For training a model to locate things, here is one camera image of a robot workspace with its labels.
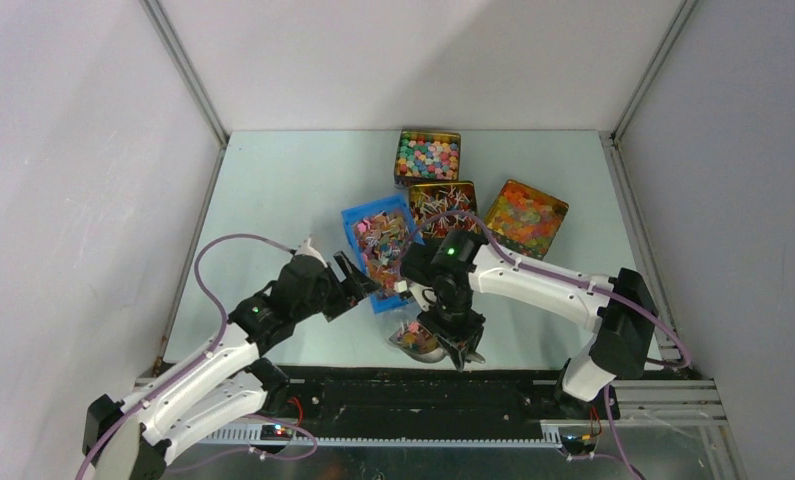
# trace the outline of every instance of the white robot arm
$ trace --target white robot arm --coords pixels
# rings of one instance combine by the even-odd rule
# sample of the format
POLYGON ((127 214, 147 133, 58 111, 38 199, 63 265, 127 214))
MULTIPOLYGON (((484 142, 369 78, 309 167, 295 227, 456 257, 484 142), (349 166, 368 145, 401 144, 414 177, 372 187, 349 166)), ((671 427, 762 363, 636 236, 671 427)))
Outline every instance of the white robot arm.
MULTIPOLYGON (((297 323, 317 313, 331 321, 379 288, 342 252, 334 259, 343 281, 307 240, 276 281, 230 313, 220 338, 210 338, 120 402, 108 395, 94 401, 85 423, 85 455, 112 425, 132 415, 140 438, 126 478, 157 479, 183 451, 223 425, 258 411, 272 414, 284 405, 289 379, 261 356, 290 337, 297 323), (159 392, 161 385, 166 388, 159 392)), ((91 463, 105 454, 103 447, 91 463)))
POLYGON ((414 282, 409 290, 423 310, 419 322, 459 370, 477 357, 485 322, 471 309, 473 292, 535 305, 597 334, 569 361, 557 384, 557 401, 575 418, 587 412, 589 402, 616 377, 639 378, 643 372, 653 324, 597 293, 617 293, 655 315, 644 281, 632 270, 621 269, 618 277, 586 275, 501 246, 492 248, 484 236, 459 230, 450 232, 440 245, 413 243, 401 273, 414 282))

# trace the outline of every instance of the blue plastic tray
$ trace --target blue plastic tray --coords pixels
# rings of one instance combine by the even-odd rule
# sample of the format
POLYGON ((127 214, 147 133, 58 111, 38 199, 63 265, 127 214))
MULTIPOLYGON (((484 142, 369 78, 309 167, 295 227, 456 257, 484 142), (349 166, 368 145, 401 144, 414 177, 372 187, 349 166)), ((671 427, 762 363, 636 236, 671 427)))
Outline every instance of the blue plastic tray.
MULTIPOLYGON (((365 275, 368 274, 368 268, 362 260, 362 251, 356 244, 356 236, 353 234, 353 224, 358 223, 363 218, 371 217, 380 212, 393 212, 394 210, 399 210, 403 213, 403 218, 406 220, 406 226, 409 228, 410 232, 415 229, 416 225, 415 220, 412 218, 412 211, 409 210, 409 204, 406 202, 406 199, 400 194, 365 203, 357 207, 348 208, 341 212, 341 217, 344 219, 344 234, 347 236, 347 242, 356 255, 356 263, 359 264, 359 268, 365 275)), ((415 235, 415 241, 423 242, 420 234, 415 235)), ((411 298, 404 300, 400 298, 399 295, 388 297, 383 300, 376 298, 375 295, 371 295, 370 299, 371 305, 373 306, 373 313, 382 313, 394 308, 399 308, 413 301, 411 298)))

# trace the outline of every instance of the red wire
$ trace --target red wire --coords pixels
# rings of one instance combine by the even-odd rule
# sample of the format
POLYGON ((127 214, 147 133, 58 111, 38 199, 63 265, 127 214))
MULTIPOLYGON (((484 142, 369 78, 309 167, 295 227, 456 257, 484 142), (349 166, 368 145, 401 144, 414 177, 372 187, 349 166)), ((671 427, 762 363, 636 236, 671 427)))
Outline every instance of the red wire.
POLYGON ((297 426, 299 427, 303 423, 303 404, 300 403, 300 399, 297 397, 289 398, 288 403, 293 403, 297 407, 297 426))
POLYGON ((594 418, 597 420, 597 426, 598 426, 598 427, 600 427, 600 428, 599 428, 599 430, 597 430, 597 434, 595 435, 595 436, 598 436, 598 435, 600 435, 601 433, 603 433, 603 424, 602 424, 602 423, 600 423, 600 415, 597 413, 597 408, 595 408, 595 407, 591 407, 591 414, 589 414, 589 417, 590 417, 592 414, 594 415, 594 418))

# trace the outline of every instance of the white wall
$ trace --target white wall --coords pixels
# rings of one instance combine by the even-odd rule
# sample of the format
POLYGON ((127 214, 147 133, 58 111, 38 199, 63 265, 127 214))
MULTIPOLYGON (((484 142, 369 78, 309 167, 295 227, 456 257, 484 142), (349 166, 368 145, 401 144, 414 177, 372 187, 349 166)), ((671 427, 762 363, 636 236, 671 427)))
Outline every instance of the white wall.
POLYGON ((227 128, 614 127, 680 0, 165 1, 227 128))
POLYGON ((795 478, 795 0, 701 2, 622 154, 750 477, 795 478))
POLYGON ((0 478, 152 364, 217 148, 138 1, 0 0, 0 478))

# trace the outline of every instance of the white table surface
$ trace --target white table surface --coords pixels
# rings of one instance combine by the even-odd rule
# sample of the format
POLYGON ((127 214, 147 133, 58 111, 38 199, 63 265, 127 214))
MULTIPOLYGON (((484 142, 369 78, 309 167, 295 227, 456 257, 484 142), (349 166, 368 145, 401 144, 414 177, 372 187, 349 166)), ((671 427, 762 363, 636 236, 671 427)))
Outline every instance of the white table surface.
MULTIPOLYGON (((465 131, 460 180, 476 186, 480 216, 505 181, 517 179, 570 204, 545 261, 583 272, 635 268, 597 132, 465 131)), ((344 250, 341 210, 393 195, 391 175, 399 131, 235 132, 223 159, 198 248, 225 234, 257 233, 296 247, 313 234, 331 255, 344 250)), ((227 309, 275 279, 289 256, 260 242, 231 240, 206 255, 206 284, 227 309)), ((477 294, 486 317, 478 352, 467 369, 557 369, 591 334, 553 314, 501 297, 477 294)), ((368 300, 332 323, 320 316, 266 355, 275 363, 336 367, 452 369, 449 359, 415 362, 387 342, 417 306, 374 315, 368 300)), ((177 362, 213 335, 220 317, 194 280, 193 268, 165 351, 177 362)), ((655 342, 651 356, 658 356, 655 342)))

